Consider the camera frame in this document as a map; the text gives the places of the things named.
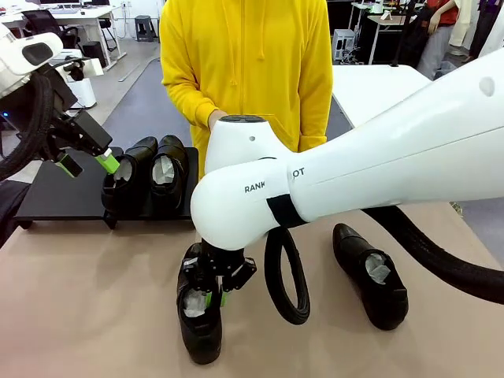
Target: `computer monitor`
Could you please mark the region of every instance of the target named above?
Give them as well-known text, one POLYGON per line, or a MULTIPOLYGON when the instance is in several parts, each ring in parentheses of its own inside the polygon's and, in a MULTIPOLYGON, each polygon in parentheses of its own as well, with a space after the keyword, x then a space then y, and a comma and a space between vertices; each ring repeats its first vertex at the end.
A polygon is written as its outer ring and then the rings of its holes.
POLYGON ((80 4, 80 0, 40 0, 41 6, 49 6, 53 4, 66 5, 66 4, 80 4))

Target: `black shoe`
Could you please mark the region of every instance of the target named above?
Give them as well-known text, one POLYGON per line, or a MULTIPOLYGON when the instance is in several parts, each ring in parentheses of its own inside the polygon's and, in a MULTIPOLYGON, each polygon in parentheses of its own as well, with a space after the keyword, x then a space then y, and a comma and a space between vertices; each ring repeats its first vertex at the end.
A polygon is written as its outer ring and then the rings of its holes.
MULTIPOLYGON (((201 253, 202 244, 195 243, 187 250, 183 258, 196 258, 201 253)), ((195 363, 200 365, 209 364, 221 354, 221 295, 218 294, 217 281, 215 282, 215 290, 212 294, 210 306, 199 317, 187 317, 183 311, 183 299, 191 289, 191 285, 183 274, 182 266, 180 267, 176 288, 176 307, 179 313, 183 343, 195 363)))
POLYGON ((152 157, 158 150, 158 141, 153 136, 139 140, 124 154, 117 157, 117 161, 128 161, 131 165, 125 178, 116 180, 114 175, 106 175, 102 187, 102 204, 111 214, 134 214, 140 211, 145 202, 149 189, 149 167, 152 157))
POLYGON ((408 313, 408 292, 390 256, 371 246, 346 224, 334 227, 332 246, 339 265, 358 287, 371 322, 384 331, 397 328, 408 313), (383 265, 390 269, 383 283, 376 282, 368 274, 365 266, 368 258, 382 260, 383 265))
POLYGON ((187 174, 189 172, 189 159, 187 151, 180 139, 174 135, 167 135, 159 142, 157 154, 150 165, 150 193, 154 209, 158 212, 166 212, 177 209, 182 203, 183 193, 186 187, 187 174), (161 157, 169 159, 169 175, 166 183, 154 180, 161 157))

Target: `person in background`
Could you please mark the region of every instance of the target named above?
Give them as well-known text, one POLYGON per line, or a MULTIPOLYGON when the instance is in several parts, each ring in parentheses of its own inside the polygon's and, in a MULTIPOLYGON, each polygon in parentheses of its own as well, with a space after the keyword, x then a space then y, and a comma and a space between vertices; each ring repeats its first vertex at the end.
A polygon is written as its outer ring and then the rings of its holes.
POLYGON ((469 56, 462 63, 469 63, 480 55, 491 29, 494 27, 495 20, 497 20, 500 10, 499 0, 481 0, 478 10, 480 15, 469 49, 469 56))
POLYGON ((435 9, 435 12, 429 22, 430 36, 418 62, 417 71, 433 80, 450 46, 451 32, 457 22, 458 7, 455 0, 427 0, 427 7, 435 9))
POLYGON ((199 177, 215 122, 258 115, 292 151, 326 141, 332 52, 325 0, 169 0, 162 83, 191 124, 199 177))

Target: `person's arm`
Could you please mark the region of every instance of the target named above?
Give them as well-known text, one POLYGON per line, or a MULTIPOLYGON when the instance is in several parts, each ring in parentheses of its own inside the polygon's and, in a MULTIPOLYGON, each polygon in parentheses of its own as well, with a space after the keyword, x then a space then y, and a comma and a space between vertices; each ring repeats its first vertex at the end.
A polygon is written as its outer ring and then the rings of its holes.
POLYGON ((438 10, 434 12, 434 14, 431 17, 431 21, 429 22, 428 25, 428 34, 434 34, 435 30, 439 26, 439 21, 441 20, 441 15, 445 13, 447 10, 452 9, 454 6, 457 6, 455 3, 455 0, 450 0, 447 2, 444 6, 441 6, 438 10))
POLYGON ((301 102, 300 152, 326 142, 325 131, 331 109, 332 53, 328 7, 325 0, 317 0, 316 3, 298 86, 301 102))
POLYGON ((209 127, 225 115, 199 90, 191 60, 183 40, 182 20, 178 0, 170 0, 163 7, 160 30, 162 84, 175 107, 189 120, 202 128, 209 127))

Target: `yellow hoodie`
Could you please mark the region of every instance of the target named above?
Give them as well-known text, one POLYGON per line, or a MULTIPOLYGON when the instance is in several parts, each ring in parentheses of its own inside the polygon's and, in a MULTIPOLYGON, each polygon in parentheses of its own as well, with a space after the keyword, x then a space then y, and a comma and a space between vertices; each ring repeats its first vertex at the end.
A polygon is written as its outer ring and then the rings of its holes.
POLYGON ((292 151, 326 141, 332 59, 325 0, 168 0, 162 83, 191 123, 204 174, 209 115, 254 114, 292 151))

